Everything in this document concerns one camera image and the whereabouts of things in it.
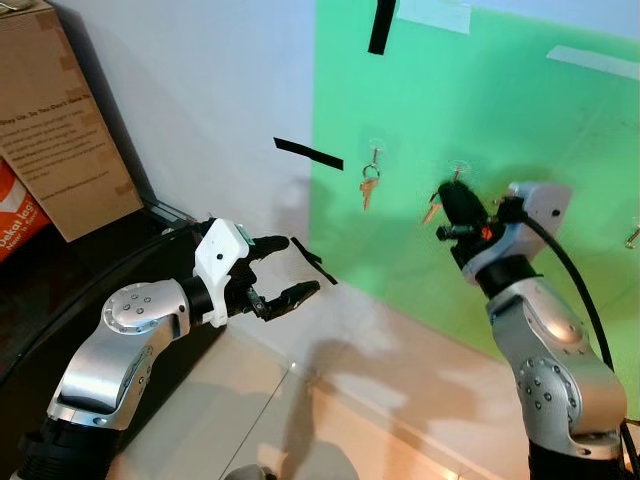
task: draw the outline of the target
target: white sticker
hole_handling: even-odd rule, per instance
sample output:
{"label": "white sticker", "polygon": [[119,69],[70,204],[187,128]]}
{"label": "white sticker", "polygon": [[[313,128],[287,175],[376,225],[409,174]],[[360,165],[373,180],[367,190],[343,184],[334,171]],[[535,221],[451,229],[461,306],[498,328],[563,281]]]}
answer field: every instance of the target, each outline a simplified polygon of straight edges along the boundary
{"label": "white sticker", "polygon": [[468,35],[471,4],[455,0],[400,0],[396,17]]}
{"label": "white sticker", "polygon": [[547,54],[547,58],[640,80],[640,64],[601,53],[558,45]]}

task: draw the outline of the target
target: cardboard box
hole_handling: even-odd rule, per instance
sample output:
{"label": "cardboard box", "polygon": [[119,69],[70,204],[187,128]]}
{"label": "cardboard box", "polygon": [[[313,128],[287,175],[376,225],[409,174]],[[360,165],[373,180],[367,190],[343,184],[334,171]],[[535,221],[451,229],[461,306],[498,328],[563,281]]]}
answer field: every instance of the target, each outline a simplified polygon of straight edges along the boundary
{"label": "cardboard box", "polygon": [[53,8],[0,15],[0,155],[67,241],[142,207]]}

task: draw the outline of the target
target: keychain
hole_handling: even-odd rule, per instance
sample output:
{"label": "keychain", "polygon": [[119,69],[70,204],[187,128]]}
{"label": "keychain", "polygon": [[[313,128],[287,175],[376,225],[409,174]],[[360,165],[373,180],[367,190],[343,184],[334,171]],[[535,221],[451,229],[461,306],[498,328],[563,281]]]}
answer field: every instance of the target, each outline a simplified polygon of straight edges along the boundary
{"label": "keychain", "polygon": [[[454,182],[460,178],[460,172],[462,172],[462,167],[457,167],[456,173],[453,176]],[[438,213],[438,210],[442,208],[442,204],[438,203],[437,199],[438,199],[438,192],[431,195],[431,199],[429,199],[429,210],[427,211],[427,214],[422,220],[423,225],[427,225],[431,220],[433,220],[433,217],[436,216],[436,213]]]}
{"label": "keychain", "polygon": [[378,152],[380,149],[375,148],[373,150],[373,161],[362,169],[362,183],[360,184],[360,191],[364,196],[364,210],[369,210],[369,201],[371,200],[371,192],[378,186],[378,180],[380,180],[380,169],[378,168]]}

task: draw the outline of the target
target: key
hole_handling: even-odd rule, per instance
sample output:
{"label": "key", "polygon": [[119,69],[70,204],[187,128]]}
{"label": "key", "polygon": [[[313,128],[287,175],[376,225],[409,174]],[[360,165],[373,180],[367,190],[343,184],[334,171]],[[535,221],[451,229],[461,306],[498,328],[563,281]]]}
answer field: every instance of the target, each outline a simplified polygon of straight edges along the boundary
{"label": "key", "polygon": [[371,192],[378,186],[377,178],[367,178],[360,184],[360,191],[364,196],[364,210],[369,210],[369,200],[371,199]]}
{"label": "key", "polygon": [[436,213],[438,213],[438,210],[440,210],[442,208],[442,204],[436,203],[436,201],[435,201],[437,196],[438,196],[438,194],[434,193],[433,196],[431,197],[431,200],[429,200],[429,205],[431,205],[431,206],[429,207],[429,210],[427,211],[427,214],[425,215],[424,219],[422,220],[422,224],[423,225],[426,225],[431,220],[433,220],[433,217],[436,216]]}
{"label": "key", "polygon": [[442,208],[442,205],[440,205],[439,203],[432,204],[431,208],[429,208],[429,210],[427,211],[427,214],[425,215],[424,220],[422,220],[422,224],[426,225],[431,220],[433,220],[433,217],[436,216],[436,213],[438,213],[438,210],[440,210],[441,208]]}
{"label": "key", "polygon": [[635,242],[638,237],[640,237],[640,225],[638,225],[635,233],[629,237],[629,240],[627,240],[627,248],[634,250],[636,245],[634,245],[633,242]]}

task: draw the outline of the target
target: white wall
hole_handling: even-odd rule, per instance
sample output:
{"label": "white wall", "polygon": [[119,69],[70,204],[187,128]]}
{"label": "white wall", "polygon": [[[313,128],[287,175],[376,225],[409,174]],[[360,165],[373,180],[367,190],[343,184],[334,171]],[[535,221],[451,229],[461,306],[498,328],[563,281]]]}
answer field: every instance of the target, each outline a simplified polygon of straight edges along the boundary
{"label": "white wall", "polygon": [[[272,137],[311,144],[314,0],[54,3],[70,33],[91,41],[97,63],[81,60],[95,70],[89,77],[104,73],[131,137],[125,156],[139,157],[161,200],[196,217],[231,218],[254,235],[306,240],[310,164],[277,150]],[[479,3],[638,37],[637,1]],[[271,296],[317,278],[295,251],[257,270],[260,292]],[[234,323],[429,445],[493,478],[524,478],[511,374],[483,354],[326,282],[286,318]]]}

